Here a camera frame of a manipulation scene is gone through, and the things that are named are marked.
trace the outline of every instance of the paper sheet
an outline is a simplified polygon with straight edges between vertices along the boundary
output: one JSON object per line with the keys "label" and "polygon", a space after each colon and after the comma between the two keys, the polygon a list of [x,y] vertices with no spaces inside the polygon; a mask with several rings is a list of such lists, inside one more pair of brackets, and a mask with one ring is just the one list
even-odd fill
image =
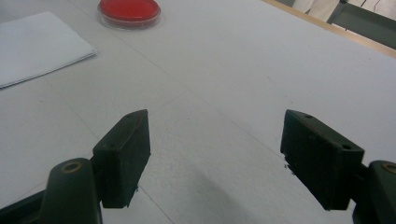
{"label": "paper sheet", "polygon": [[46,75],[95,54],[50,12],[0,24],[0,89]]}

